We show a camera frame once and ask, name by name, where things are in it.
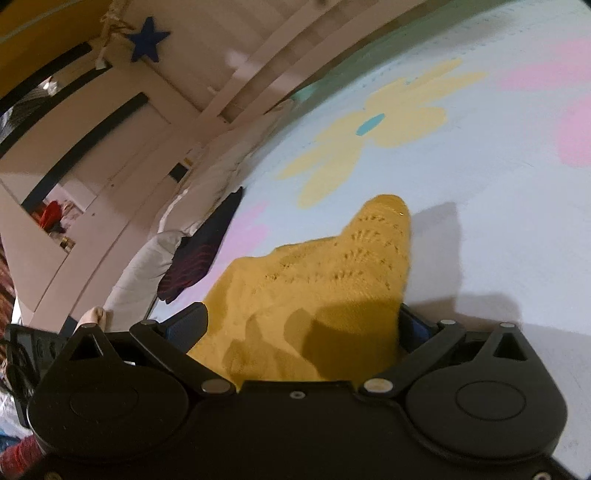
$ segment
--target pink painted flower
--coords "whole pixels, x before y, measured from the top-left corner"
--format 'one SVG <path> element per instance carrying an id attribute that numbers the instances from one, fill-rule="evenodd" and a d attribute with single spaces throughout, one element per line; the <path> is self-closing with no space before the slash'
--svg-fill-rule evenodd
<path id="1" fill-rule="evenodd" d="M 536 92 L 591 82 L 591 39 L 560 44 L 552 58 L 506 74 L 503 90 Z M 556 132 L 558 154 L 571 167 L 591 166 L 591 96 L 578 98 L 560 118 Z"/>
<path id="2" fill-rule="evenodd" d="M 194 301 L 203 301 L 207 292 L 233 260 L 251 255 L 267 238 L 269 228 L 267 225 L 257 223 L 266 208 L 267 202 L 261 202 L 244 213 L 238 213 L 232 219 L 211 269 L 205 277 L 192 287 L 185 289 L 172 303 L 176 310 L 180 311 Z"/>

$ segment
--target red fabric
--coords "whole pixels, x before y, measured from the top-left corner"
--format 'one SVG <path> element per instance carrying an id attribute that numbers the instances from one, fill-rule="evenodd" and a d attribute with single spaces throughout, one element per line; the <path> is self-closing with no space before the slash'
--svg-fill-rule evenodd
<path id="1" fill-rule="evenodd" d="M 21 476 L 42 458 L 43 452 L 35 437 L 31 435 L 0 453 L 0 470 L 8 480 L 12 480 Z"/>
<path id="2" fill-rule="evenodd" d="M 61 207 L 60 207 L 60 204 L 54 200 L 49 205 L 47 205 L 47 207 L 43 211 L 43 215 L 41 216 L 41 220 L 39 220 L 39 225 L 45 231 L 49 231 L 51 229 L 51 227 L 54 226 L 60 220 L 61 220 Z"/>

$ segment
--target yellow blanket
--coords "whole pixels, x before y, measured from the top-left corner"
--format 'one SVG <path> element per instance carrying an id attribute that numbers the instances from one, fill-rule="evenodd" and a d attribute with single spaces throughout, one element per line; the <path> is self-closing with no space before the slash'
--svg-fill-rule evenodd
<path id="1" fill-rule="evenodd" d="M 404 202 L 380 195 L 339 236 L 234 260 L 189 355 L 237 386 L 367 380 L 397 360 L 409 236 Z"/>

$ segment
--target felt star decoration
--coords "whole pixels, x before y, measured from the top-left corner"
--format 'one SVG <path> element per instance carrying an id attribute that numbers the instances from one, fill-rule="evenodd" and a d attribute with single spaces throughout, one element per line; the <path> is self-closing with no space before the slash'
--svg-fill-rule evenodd
<path id="1" fill-rule="evenodd" d="M 131 54 L 131 61 L 138 61 L 146 55 L 152 61 L 160 61 L 156 45 L 170 35 L 170 32 L 156 32 L 154 17 L 146 18 L 142 30 L 139 33 L 126 35 L 134 44 L 134 52 Z"/>

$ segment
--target white pillow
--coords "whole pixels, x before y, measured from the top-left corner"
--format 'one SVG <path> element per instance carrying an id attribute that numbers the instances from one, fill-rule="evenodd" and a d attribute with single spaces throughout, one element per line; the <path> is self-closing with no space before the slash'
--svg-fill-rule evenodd
<path id="1" fill-rule="evenodd" d="M 180 231 L 158 233 L 139 249 L 105 301 L 107 332 L 126 332 L 144 319 L 184 236 Z"/>
<path id="2" fill-rule="evenodd" d="M 205 148 L 199 165 L 184 182 L 183 191 L 166 208 L 158 231 L 194 233 L 223 200 L 240 163 L 267 138 L 292 106 L 293 101 L 286 100 L 254 122 L 212 140 Z"/>

